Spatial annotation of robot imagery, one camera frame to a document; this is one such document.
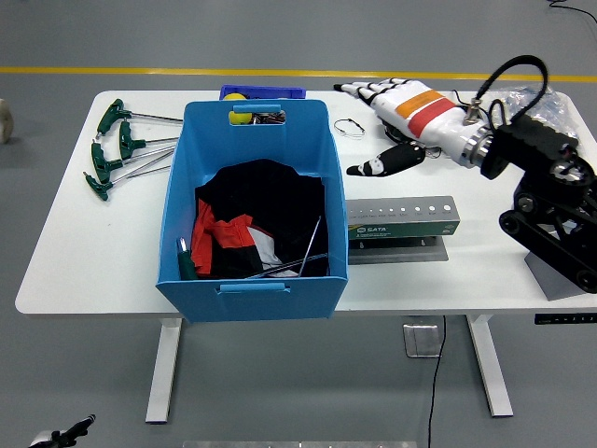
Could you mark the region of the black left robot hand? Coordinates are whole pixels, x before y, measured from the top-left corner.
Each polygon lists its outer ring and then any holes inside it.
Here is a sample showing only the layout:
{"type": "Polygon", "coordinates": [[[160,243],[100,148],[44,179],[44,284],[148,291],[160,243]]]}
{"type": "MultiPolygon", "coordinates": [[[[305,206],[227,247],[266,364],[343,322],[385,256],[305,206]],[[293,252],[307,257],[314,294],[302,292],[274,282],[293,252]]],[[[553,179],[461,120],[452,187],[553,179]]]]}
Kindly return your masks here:
{"type": "Polygon", "coordinates": [[[76,422],[66,430],[53,430],[49,434],[40,433],[30,444],[31,448],[47,447],[62,448],[74,447],[77,440],[89,434],[90,426],[95,422],[96,415],[90,414],[82,420],[76,422]]]}

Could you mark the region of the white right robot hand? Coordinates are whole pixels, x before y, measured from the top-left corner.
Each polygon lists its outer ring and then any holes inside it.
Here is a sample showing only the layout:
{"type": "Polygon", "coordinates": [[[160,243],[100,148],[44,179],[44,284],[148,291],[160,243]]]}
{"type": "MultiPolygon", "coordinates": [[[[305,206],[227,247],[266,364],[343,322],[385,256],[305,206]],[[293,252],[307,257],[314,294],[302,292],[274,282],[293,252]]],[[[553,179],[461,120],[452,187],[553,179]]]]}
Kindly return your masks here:
{"type": "Polygon", "coordinates": [[[386,131],[397,131],[394,147],[346,170],[347,175],[384,177],[423,161],[423,151],[438,147],[456,163],[470,168],[465,146],[481,124],[465,125],[465,111],[419,80],[390,78],[378,83],[336,84],[369,106],[386,131]]]}

